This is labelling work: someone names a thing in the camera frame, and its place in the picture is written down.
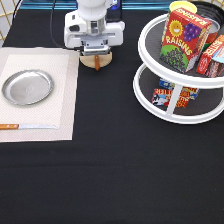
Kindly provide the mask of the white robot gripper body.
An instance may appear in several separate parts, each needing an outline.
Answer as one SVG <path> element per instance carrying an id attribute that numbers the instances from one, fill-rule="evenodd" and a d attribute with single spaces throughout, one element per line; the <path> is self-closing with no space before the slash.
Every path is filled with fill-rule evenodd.
<path id="1" fill-rule="evenodd" d="M 64 43 L 68 49 L 79 49 L 84 56 L 105 55 L 123 43 L 124 29 L 123 21 L 87 21 L 75 10 L 65 15 Z"/>

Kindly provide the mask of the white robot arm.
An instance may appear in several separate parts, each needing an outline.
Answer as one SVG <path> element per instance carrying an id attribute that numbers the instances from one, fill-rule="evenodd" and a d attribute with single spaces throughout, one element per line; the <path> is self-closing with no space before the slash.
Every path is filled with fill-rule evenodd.
<path id="1" fill-rule="evenodd" d="M 78 8 L 65 15 L 64 43 L 84 56 L 106 55 L 123 43 L 123 21 L 107 22 L 107 10 L 117 0 L 77 0 Z"/>

